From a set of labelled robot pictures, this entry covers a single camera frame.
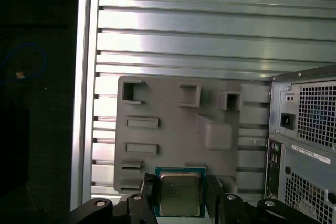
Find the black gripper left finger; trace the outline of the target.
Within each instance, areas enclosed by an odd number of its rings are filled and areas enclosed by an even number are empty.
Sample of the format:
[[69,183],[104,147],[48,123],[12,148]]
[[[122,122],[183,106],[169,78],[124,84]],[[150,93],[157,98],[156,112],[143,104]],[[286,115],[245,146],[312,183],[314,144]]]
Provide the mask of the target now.
[[157,223],[154,206],[158,194],[154,174],[146,173],[138,193],[123,196],[114,205],[106,198],[94,198],[69,213],[70,223]]

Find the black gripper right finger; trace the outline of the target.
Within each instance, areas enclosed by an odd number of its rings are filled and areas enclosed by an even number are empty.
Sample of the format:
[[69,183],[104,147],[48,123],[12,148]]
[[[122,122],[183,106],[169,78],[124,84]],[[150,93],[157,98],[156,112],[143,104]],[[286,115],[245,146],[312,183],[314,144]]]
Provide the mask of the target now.
[[215,223],[335,223],[335,195],[298,175],[286,179],[284,202],[265,198],[256,206],[224,192],[214,175],[206,175],[206,208]]

